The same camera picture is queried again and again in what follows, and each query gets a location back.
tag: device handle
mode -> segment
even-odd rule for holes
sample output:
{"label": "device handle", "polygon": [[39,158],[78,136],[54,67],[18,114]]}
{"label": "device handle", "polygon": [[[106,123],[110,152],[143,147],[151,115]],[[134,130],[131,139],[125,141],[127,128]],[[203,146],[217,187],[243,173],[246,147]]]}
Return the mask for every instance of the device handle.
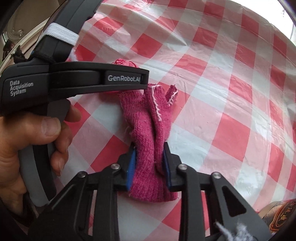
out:
{"label": "device handle", "polygon": [[[29,111],[49,117],[57,117],[64,121],[70,108],[67,99],[50,102]],[[29,145],[19,151],[20,173],[34,205],[41,207],[54,198],[57,193],[54,184],[54,173],[50,166],[50,157],[55,151],[55,145]]]}

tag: brown label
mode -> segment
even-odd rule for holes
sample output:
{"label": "brown label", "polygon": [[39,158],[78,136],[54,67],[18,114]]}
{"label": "brown label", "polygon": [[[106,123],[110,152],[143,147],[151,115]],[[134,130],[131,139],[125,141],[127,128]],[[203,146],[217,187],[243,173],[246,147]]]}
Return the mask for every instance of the brown label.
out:
{"label": "brown label", "polygon": [[291,216],[296,208],[296,200],[283,204],[276,212],[272,222],[269,225],[271,231],[277,232],[285,221]]}

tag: white strap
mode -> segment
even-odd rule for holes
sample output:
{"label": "white strap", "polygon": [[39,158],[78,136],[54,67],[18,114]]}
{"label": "white strap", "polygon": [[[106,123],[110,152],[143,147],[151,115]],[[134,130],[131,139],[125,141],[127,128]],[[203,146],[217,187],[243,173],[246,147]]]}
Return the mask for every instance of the white strap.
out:
{"label": "white strap", "polygon": [[57,23],[51,23],[47,29],[41,34],[36,45],[44,36],[51,36],[53,38],[59,39],[63,42],[71,44],[72,46],[76,45],[79,35],[77,33],[72,32],[71,30],[65,28],[62,25]]}

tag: fingernail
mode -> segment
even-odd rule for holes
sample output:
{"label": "fingernail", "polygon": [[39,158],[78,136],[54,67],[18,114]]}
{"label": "fingernail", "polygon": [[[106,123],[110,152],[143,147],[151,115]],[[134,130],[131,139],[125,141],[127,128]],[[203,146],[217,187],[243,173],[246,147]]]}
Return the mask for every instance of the fingernail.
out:
{"label": "fingernail", "polygon": [[61,130],[61,123],[58,118],[44,118],[41,124],[42,133],[45,136],[51,137],[59,134]]}
{"label": "fingernail", "polygon": [[67,139],[66,141],[66,152],[68,151],[68,147],[69,147],[69,139]]}
{"label": "fingernail", "polygon": [[65,161],[63,158],[61,158],[59,160],[59,175],[61,176],[62,175],[62,172],[64,170],[64,167],[65,167]]}

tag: checkered tablecloth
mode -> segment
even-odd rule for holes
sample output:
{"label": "checkered tablecloth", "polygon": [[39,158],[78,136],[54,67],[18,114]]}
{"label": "checkered tablecloth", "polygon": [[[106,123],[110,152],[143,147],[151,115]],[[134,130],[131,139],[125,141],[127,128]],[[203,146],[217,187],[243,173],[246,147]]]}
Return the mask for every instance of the checkered tablecloth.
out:
{"label": "checkered tablecloth", "polygon": [[[296,197],[296,47],[261,16],[229,0],[108,0],[74,47],[78,60],[131,60],[150,83],[175,84],[168,140],[199,172],[221,172],[260,210]],[[82,113],[62,188],[78,171],[102,170],[130,144],[116,95],[71,102]],[[178,240],[180,197],[147,204],[118,197],[122,241]]]}

